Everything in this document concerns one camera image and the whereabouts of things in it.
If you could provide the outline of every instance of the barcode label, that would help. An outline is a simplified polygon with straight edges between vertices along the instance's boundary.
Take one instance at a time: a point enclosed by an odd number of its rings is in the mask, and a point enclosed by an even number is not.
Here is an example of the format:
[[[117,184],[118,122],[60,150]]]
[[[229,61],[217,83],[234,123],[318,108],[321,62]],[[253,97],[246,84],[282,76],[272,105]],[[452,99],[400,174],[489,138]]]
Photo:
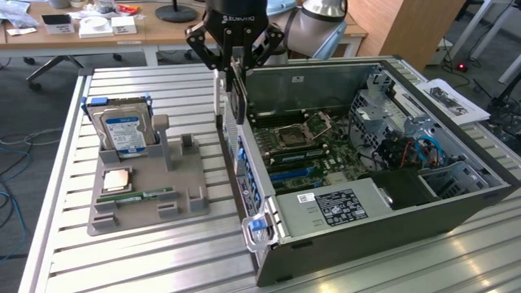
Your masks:
[[[308,201],[314,201],[314,194],[300,194],[296,196],[300,203],[306,203]]]

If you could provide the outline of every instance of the gray floor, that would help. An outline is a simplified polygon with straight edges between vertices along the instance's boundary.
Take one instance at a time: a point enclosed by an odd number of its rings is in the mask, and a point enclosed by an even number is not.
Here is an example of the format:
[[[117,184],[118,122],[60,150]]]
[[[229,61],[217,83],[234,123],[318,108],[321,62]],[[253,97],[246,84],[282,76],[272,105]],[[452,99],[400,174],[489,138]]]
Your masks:
[[[456,42],[465,26],[468,18],[462,22],[456,22],[448,34],[448,40]],[[468,49],[473,45],[480,31],[473,35],[468,46],[461,50],[456,57],[454,63],[462,61],[468,54]],[[500,94],[505,85],[497,82],[502,72],[509,64],[514,61],[521,53],[521,44],[510,40],[502,35],[498,35],[494,42],[486,49],[480,58],[482,68],[477,69],[470,65],[470,70],[465,74],[468,78],[476,78],[485,88],[490,89],[490,93]],[[109,54],[100,56],[79,57],[79,60],[87,67],[132,67],[144,66],[145,60],[141,54],[122,54],[124,61],[117,62]],[[182,53],[164,54],[166,60],[162,64],[186,62],[182,58]],[[49,60],[48,58],[36,58],[39,64]],[[64,62],[55,69],[39,78],[43,84],[43,90],[39,93],[32,92],[24,78],[31,74],[35,66],[23,63],[21,58],[12,59],[7,68],[0,71],[0,89],[5,93],[0,97],[0,137],[8,134],[39,131],[45,128],[57,128],[63,125],[67,116],[67,109],[71,100],[72,91],[75,88],[77,69],[69,62]],[[424,72],[430,79],[442,78],[453,86],[464,83],[464,79],[446,73],[438,67],[428,67]],[[457,90],[480,106],[485,107],[489,98],[484,93],[473,91],[474,85],[466,85]],[[521,85],[516,89],[516,95],[521,94]],[[52,134],[41,139],[53,139],[57,134]],[[21,213],[29,229],[28,240],[23,249],[17,252],[19,255],[27,254],[31,243],[32,231],[36,227],[43,196],[45,194],[47,182],[51,175],[56,155],[57,144],[33,147],[31,151],[32,161],[29,168],[15,179],[7,182],[12,194],[16,196],[21,208]],[[0,152],[0,172],[19,158],[19,154],[5,154]],[[8,209],[0,209],[0,219],[5,218]],[[20,241],[20,224],[13,217],[9,223],[0,230],[0,255],[11,252]],[[21,273],[24,269],[25,259],[8,259],[0,263],[0,291],[16,292],[20,283]]]

